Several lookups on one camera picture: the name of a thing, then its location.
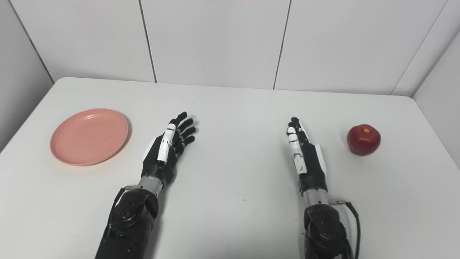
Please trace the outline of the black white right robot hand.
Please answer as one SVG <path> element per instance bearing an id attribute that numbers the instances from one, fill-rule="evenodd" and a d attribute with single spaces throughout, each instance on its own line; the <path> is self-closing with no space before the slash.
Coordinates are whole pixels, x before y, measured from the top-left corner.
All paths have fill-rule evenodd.
<path id="1" fill-rule="evenodd" d="M 299 191 L 327 192 L 326 168 L 320 145 L 310 142 L 305 128 L 297 117 L 292 117 L 286 130 L 296 172 L 299 176 Z"/>

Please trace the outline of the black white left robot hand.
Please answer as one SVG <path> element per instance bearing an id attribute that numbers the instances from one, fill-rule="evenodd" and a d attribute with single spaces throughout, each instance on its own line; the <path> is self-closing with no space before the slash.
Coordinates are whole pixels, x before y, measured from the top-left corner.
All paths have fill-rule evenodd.
<path id="1" fill-rule="evenodd" d="M 154 140 L 143 160 L 141 177 L 154 177 L 163 187 L 174 178 L 174 168 L 186 146 L 195 140 L 197 128 L 187 112 L 180 113 L 167 125 L 164 133 Z"/>

